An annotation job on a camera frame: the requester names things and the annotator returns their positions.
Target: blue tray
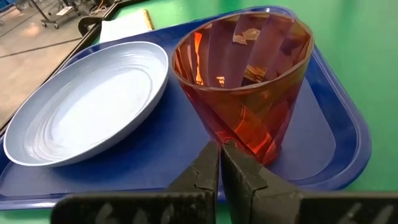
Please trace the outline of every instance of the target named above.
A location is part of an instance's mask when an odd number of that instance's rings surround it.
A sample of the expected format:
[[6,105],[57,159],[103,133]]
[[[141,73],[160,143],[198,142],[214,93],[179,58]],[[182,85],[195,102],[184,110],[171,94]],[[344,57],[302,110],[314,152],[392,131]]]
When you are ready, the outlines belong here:
[[[238,12],[244,11],[294,16],[291,11],[273,6]],[[170,56],[181,37],[217,17],[92,46],[69,64],[97,50],[136,40],[159,44]],[[60,197],[75,192],[168,186],[210,140],[171,70],[169,76],[154,112],[129,137],[92,159],[53,169],[23,167],[11,163],[1,150],[0,210],[52,207]],[[305,77],[282,151],[269,169],[303,189],[341,189],[358,177],[369,160],[369,131],[318,49],[313,52]],[[222,186],[219,199],[225,199]]]

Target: plastic cup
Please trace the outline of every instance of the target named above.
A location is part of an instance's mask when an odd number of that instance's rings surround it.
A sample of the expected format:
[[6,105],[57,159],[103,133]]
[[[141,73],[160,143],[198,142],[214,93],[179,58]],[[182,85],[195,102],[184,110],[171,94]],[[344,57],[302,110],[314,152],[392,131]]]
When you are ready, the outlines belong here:
[[235,14],[186,35],[172,67],[211,136],[235,140],[267,165],[280,151],[313,46],[297,19]]

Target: cup rim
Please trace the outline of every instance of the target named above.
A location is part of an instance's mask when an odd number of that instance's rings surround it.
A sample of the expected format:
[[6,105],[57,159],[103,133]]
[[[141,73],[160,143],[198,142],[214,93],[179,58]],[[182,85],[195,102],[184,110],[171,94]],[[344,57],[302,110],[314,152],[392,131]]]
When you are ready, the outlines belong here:
[[[175,58],[176,58],[176,50],[181,46],[181,44],[194,32],[208,26],[209,24],[213,23],[214,21],[218,21],[218,20],[223,20],[223,19],[227,19],[227,18],[231,18],[234,16],[240,16],[240,15],[248,15],[248,14],[263,14],[263,15],[274,15],[274,16],[278,16],[278,17],[284,17],[286,19],[293,19],[294,21],[297,21],[302,28],[309,34],[310,36],[310,40],[309,40],[309,44],[308,44],[308,51],[304,57],[303,60],[301,60],[299,63],[295,64],[293,67],[291,67],[290,69],[288,69],[286,72],[284,72],[283,74],[281,74],[279,77],[273,79],[273,80],[269,80],[266,82],[260,82],[260,83],[255,83],[255,84],[250,84],[250,85],[246,85],[246,86],[241,86],[241,87],[237,87],[237,88],[220,88],[220,87],[208,87],[208,86],[200,86],[200,85],[195,85],[192,84],[190,82],[188,82],[188,80],[186,78],[183,78],[179,75],[179,73],[174,69],[174,64],[175,64]],[[307,63],[311,57],[312,51],[314,48],[314,39],[313,39],[313,33],[311,31],[311,29],[305,25],[300,19],[298,18],[294,18],[292,16],[288,16],[288,15],[284,15],[284,14],[279,14],[279,13],[274,13],[274,12],[244,12],[244,13],[234,13],[234,14],[230,14],[227,16],[222,16],[220,18],[217,19],[213,19],[209,22],[206,22],[205,24],[200,25],[199,27],[193,29],[192,31],[190,31],[187,35],[185,35],[184,37],[181,38],[181,40],[178,42],[178,44],[176,45],[176,47],[174,48],[174,52],[172,54],[172,58],[171,58],[171,67],[174,71],[174,73],[176,74],[177,78],[183,82],[185,85],[188,85],[190,87],[193,88],[197,88],[203,91],[223,91],[223,92],[229,92],[229,91],[237,91],[237,90],[250,90],[253,88],[257,88],[263,85],[267,85],[273,82],[277,82],[283,78],[285,78],[287,76],[287,74],[292,73],[293,71],[297,70],[298,68],[300,68],[302,65],[304,65],[305,63]]]

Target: gray floor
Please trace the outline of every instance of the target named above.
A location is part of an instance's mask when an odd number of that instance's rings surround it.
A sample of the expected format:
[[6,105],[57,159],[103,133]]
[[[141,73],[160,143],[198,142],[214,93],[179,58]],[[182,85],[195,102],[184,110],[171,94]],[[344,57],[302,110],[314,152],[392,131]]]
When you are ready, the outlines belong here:
[[[47,13],[51,1],[40,8]],[[23,101],[50,75],[81,38],[77,24],[81,17],[71,14],[70,21],[42,26],[35,8],[11,8],[0,14],[0,128]]]

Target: tray rim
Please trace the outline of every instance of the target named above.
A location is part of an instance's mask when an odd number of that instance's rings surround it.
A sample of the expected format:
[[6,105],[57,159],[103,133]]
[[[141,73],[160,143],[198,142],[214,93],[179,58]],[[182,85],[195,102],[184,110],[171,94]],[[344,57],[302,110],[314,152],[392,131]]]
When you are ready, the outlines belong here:
[[[116,3],[112,7],[112,9],[109,10],[108,13],[104,16],[104,19],[113,18],[113,16],[117,13],[117,11],[121,7],[128,6],[133,1],[136,2],[137,0],[127,0],[127,1],[122,1],[122,2]],[[293,13],[293,11],[291,11],[290,9],[287,9],[285,7],[280,7],[280,6],[256,6],[256,7],[249,7],[249,8],[245,8],[245,9],[239,9],[239,10],[232,11],[232,12],[226,12],[226,13],[223,13],[223,14],[220,14],[220,15],[216,15],[216,16],[211,16],[211,17],[206,17],[206,18],[202,18],[202,19],[197,19],[197,20],[194,20],[194,21],[190,21],[190,22],[186,22],[186,23],[183,23],[183,24],[178,24],[178,25],[174,25],[174,26],[170,26],[170,27],[165,27],[165,28],[158,29],[158,30],[153,30],[153,31],[150,31],[150,32],[145,33],[145,34],[150,34],[150,33],[153,33],[153,32],[161,32],[163,30],[167,30],[167,29],[170,29],[170,28],[182,26],[184,24],[190,24],[190,23],[194,23],[194,22],[211,20],[211,19],[216,18],[216,17],[225,16],[225,15],[228,15],[228,14],[234,14],[234,13],[237,13],[237,12],[253,11],[253,10],[255,10],[255,11],[264,11],[264,10],[266,10],[268,8],[274,8],[274,9],[277,9],[277,10],[281,10],[281,11],[284,11],[286,14],[288,14],[288,15],[290,15],[292,17],[297,17]],[[55,74],[57,74],[60,70],[64,69],[66,66],[68,66],[71,61],[75,60],[75,58],[77,56],[79,56],[80,54],[82,54],[85,50],[88,50],[88,49],[91,49],[93,47],[97,47],[98,45],[100,45],[100,44],[91,45],[92,41],[94,41],[95,38],[97,37],[97,34],[99,34],[100,29],[101,29],[100,24],[99,25],[95,25],[94,28],[92,28],[92,30],[90,30],[89,33],[87,33],[84,36],[84,38],[78,44],[78,46],[76,46],[72,50],[72,52],[65,58],[65,60],[62,61],[59,64],[59,66],[52,72],[52,74],[49,76],[48,79],[53,77]],[[113,42],[115,42],[115,44],[117,44],[117,43],[119,43],[119,41],[120,40],[114,40],[112,42],[107,42],[107,44],[111,44]],[[360,150],[358,150],[358,149],[361,149],[363,146],[367,146],[367,147],[363,148],[363,150],[365,150],[365,152],[367,152],[367,153],[362,153],[361,154],[362,158],[366,160],[365,166],[363,166],[362,169],[359,169],[360,167],[358,167],[359,166],[358,164],[355,164],[354,162],[352,162],[347,167],[345,167],[338,175],[332,177],[331,179],[324,180],[323,182],[319,182],[319,183],[316,184],[316,185],[318,185],[318,184],[327,184],[326,182],[330,182],[331,180],[340,179],[341,178],[341,174],[344,173],[345,170],[350,169],[351,167],[356,167],[359,170],[358,174],[356,176],[350,178],[349,182],[347,182],[345,185],[341,185],[339,188],[337,188],[337,189],[342,189],[342,188],[346,187],[347,185],[349,185],[350,183],[352,183],[352,181],[354,181],[356,178],[358,178],[358,176],[365,169],[366,164],[368,163],[368,161],[370,159],[370,155],[371,155],[371,135],[370,135],[368,126],[367,126],[363,116],[359,112],[359,109],[357,109],[357,107],[355,107],[355,105],[352,102],[351,98],[348,96],[347,92],[345,91],[345,89],[343,88],[341,83],[338,81],[336,75],[333,73],[332,69],[326,63],[325,59],[323,58],[322,54],[320,53],[320,51],[318,50],[318,48],[316,46],[314,47],[314,50],[313,50],[313,53],[312,53],[312,57],[315,59],[316,63],[320,66],[321,70],[325,74],[328,74],[328,75],[325,75],[326,78],[328,79],[332,89],[335,91],[336,96],[341,101],[341,104],[346,109],[346,111],[347,111],[347,113],[349,115],[349,118],[352,120],[354,126],[356,127],[356,134],[357,134],[357,137],[358,137],[357,138],[357,145],[358,146],[357,146],[357,149],[355,151],[353,161],[357,161],[357,157],[358,157],[358,154],[360,152]],[[2,134],[2,129],[0,129],[0,142],[3,139],[4,139],[4,135]],[[27,196],[27,197],[26,196],[7,197],[7,196],[0,195],[0,210],[31,209],[31,208],[51,208],[65,195],[67,195],[67,194],[31,195],[31,196]],[[219,201],[220,201],[220,199],[221,199],[221,201],[223,200],[223,192],[219,192]]]

